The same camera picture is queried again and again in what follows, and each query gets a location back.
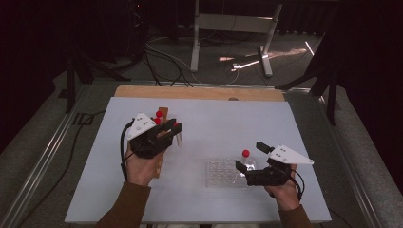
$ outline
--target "white table surface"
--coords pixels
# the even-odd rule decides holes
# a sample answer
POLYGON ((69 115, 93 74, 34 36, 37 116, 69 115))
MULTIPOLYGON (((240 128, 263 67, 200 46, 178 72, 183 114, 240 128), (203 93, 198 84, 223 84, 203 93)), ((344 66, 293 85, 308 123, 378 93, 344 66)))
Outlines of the white table surface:
MULTIPOLYGON (((111 98, 66 222, 95 223, 111 208, 125 181, 120 166, 123 128, 139 112, 153 117, 160 106, 169 108, 169 119, 183 123, 183 147, 174 139, 165 152, 160 178, 150 184, 143 222, 279 221, 276 202, 263 187, 207 188, 205 174, 207 161, 240 158, 243 149, 251 151, 258 169, 266 167, 267 155, 256 149, 257 141, 284 144, 309 157, 288 103, 111 98)), ((305 180, 301 204, 311 222, 331 220, 313 166, 299 165, 297 171, 305 180)))

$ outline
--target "gray carpet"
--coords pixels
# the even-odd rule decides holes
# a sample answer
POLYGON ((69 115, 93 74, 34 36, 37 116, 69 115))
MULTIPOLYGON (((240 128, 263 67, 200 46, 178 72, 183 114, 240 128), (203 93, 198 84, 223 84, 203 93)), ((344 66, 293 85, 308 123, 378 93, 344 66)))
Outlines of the gray carpet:
MULTIPOLYGON (((237 36, 239 39, 246 36, 238 33, 230 35, 237 36)), ((256 54, 257 47, 264 42, 264 39, 264 36, 258 35, 254 36, 252 40, 239 44, 202 47, 199 72, 192 76, 186 70, 186 66, 181 65, 185 77, 189 83, 195 86, 200 85, 199 82, 204 86, 279 86, 303 74, 312 57, 311 53, 307 52, 305 41, 313 46, 314 51, 320 42, 317 37, 309 35, 276 35, 271 46, 272 54, 277 55, 271 58, 275 72, 271 79, 263 76, 259 64, 243 68, 239 71, 238 78, 237 72, 231 74, 230 66, 233 63, 243 64, 254 61, 253 56, 245 57, 245 55, 256 54), (231 57, 234 60, 219 62, 220 57, 231 57)), ((181 38, 178 43, 162 38, 150 41, 148 44, 190 65, 191 38, 181 38)), ((175 79, 178 76, 177 69, 165 60, 150 56, 150 62, 164 78, 175 79)), ((77 113, 96 113, 105 110, 109 98, 113 96, 116 87, 121 84, 105 75, 99 73, 97 75, 93 85, 83 87, 87 88, 87 91, 77 106, 77 113)), ((132 82, 128 84, 154 85, 153 77, 144 63, 138 64, 123 75, 132 79, 132 82)), ((306 82, 299 87, 309 88, 313 82, 306 82)), ((48 142, 60 122, 66 117, 64 111, 67 102, 57 98, 60 90, 66 87, 66 75, 62 74, 57 77, 55 84, 56 91, 0 155, 0 181, 2 183, 0 186, 0 218, 10 208, 33 165, 46 150, 48 142)), ((318 224, 316 227, 348 227, 343 221, 344 219, 352 227, 372 227, 367 224, 365 213, 363 213, 359 200, 356 198, 355 189, 352 187, 355 184, 349 179, 349 171, 346 171, 345 165, 343 165, 344 160, 339 154, 340 147, 336 146, 340 142, 341 147, 349 152, 355 163, 356 172, 362 179, 363 187, 374 205, 381 224, 385 227, 402 227, 402 196, 393 185, 391 177, 343 89, 340 88, 337 93, 337 126, 329 126, 322 115, 323 107, 319 105, 318 98, 310 96, 304 90, 288 92, 285 98, 293 109, 307 151, 310 157, 316 161, 314 168, 326 203, 337 213, 331 214, 332 221, 318 224)), ((23 227, 91 227, 91 225, 66 224, 64 219, 102 116, 102 114, 96 116, 92 125, 84 126, 81 129, 75 144, 72 163, 66 175, 48 198, 28 217, 23 227)), ((32 196, 23 218, 58 180, 67 166, 78 129, 78 125, 69 127, 48 171, 32 196)), ((260 227, 270 228, 279 227, 279 225, 262 224, 260 227)))

